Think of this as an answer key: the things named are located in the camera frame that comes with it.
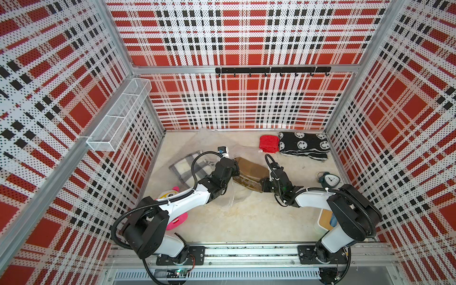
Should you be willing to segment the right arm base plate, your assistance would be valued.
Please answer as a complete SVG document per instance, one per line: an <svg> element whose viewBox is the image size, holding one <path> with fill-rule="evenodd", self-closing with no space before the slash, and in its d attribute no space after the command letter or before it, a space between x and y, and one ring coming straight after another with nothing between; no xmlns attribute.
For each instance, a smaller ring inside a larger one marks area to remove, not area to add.
<svg viewBox="0 0 456 285"><path fill-rule="evenodd" d="M331 253L322 245L300 245L298 257L302 265L340 265L348 262L348 256L343 248Z"/></svg>

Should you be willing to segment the brown plaid scarf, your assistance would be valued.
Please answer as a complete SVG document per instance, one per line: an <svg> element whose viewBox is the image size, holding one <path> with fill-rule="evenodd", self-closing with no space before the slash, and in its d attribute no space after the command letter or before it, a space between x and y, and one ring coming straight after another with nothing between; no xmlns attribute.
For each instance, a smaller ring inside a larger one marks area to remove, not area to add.
<svg viewBox="0 0 456 285"><path fill-rule="evenodd" d="M239 176L233 178L233 181L251 191L263 192L261 180L269 177L268 168L253 163L242 157L235 158L239 166Z"/></svg>

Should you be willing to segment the black smiley face scarf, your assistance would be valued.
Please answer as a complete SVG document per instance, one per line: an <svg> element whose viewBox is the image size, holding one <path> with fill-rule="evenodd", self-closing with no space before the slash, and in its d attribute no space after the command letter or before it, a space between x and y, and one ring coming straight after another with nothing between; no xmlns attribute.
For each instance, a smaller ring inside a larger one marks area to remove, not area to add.
<svg viewBox="0 0 456 285"><path fill-rule="evenodd" d="M279 152L285 156L325 161L328 159L330 144L324 134L280 132Z"/></svg>

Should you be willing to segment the red knitted scarf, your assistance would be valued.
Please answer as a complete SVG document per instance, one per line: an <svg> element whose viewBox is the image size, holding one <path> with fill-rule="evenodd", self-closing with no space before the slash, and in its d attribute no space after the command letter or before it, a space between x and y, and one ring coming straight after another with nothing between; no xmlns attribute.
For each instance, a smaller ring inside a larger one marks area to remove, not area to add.
<svg viewBox="0 0 456 285"><path fill-rule="evenodd" d="M275 135L262 135L259 149L264 153L274 154L279 151L280 139Z"/></svg>

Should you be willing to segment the clear plastic vacuum bag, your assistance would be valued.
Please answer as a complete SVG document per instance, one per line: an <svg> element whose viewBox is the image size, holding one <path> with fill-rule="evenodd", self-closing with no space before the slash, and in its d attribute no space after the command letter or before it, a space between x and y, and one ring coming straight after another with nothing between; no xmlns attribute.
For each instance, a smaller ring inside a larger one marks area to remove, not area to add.
<svg viewBox="0 0 456 285"><path fill-rule="evenodd" d="M234 141L231 138L231 136L232 135L230 133L223 134L223 133L218 133L216 131L210 131L208 129L202 129L202 130L198 131L196 133L196 135L194 135L192 137L192 139L190 139L190 141L186 145L184 145L184 148L182 149L182 154L183 154L182 158L184 158L188 154L191 154L191 153L197 152L197 151L202 151L202 153L208 152L208 151L216 152L218 147L226 146L228 148L229 157L231 159L235 160L235 158L237 158L237 157L242 157L253 163L267 167L266 163L264 161L264 156L265 156L264 152L262 152L261 150L259 150L256 147L243 146L241 143ZM201 158L213 161L215 163L215 165L219 161L219 158L214 154L207 154ZM183 191L190 189L190 188L187 188L185 185L182 185L181 183L180 183L180 185L184 187ZM207 204L213 204L213 205L215 205L217 207L221 207L221 208L228 208L228 207L235 205L236 203L245 201L251 192L255 192L255 191L251 191L248 188L246 188L240 184L237 184L236 182L233 181L233 178L232 178L229 182L228 190L226 191L226 193Z"/></svg>

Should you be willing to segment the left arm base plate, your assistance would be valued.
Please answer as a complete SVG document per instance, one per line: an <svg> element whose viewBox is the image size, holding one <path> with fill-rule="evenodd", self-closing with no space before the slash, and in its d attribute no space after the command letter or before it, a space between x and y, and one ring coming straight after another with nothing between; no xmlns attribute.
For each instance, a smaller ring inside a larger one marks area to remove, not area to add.
<svg viewBox="0 0 456 285"><path fill-rule="evenodd" d="M201 266L205 259L204 246L185 246L176 257L160 254L156 260L157 266Z"/></svg>

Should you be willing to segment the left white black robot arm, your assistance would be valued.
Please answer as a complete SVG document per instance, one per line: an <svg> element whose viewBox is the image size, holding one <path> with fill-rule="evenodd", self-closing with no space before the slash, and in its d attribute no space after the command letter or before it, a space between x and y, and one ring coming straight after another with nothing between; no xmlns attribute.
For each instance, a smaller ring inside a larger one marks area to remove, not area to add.
<svg viewBox="0 0 456 285"><path fill-rule="evenodd" d="M198 179L197 160L207 154L219 158L215 170ZM127 211L110 227L110 237L118 246L133 250L139 259L151 255L166 255L176 264L184 264L191 257L190 246L178 234L166 234L167 226L188 211L212 202L224 195L232 178L240 175L236 160L228 155L228 148L199 154L191 165L194 186L170 198L154 200L146 197L138 206Z"/></svg>

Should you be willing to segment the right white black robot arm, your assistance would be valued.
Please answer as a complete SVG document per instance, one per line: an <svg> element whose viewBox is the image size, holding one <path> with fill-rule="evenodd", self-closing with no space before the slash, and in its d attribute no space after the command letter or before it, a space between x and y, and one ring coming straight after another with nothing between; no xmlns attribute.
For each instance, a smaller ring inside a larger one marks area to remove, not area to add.
<svg viewBox="0 0 456 285"><path fill-rule="evenodd" d="M260 180L262 190L279 199L282 206L312 207L328 210L335 215L337 225L318 242L319 249L334 254L344 247L376 235L381 212L353 185L344 184L338 189L296 186L291 183L283 168L270 171Z"/></svg>

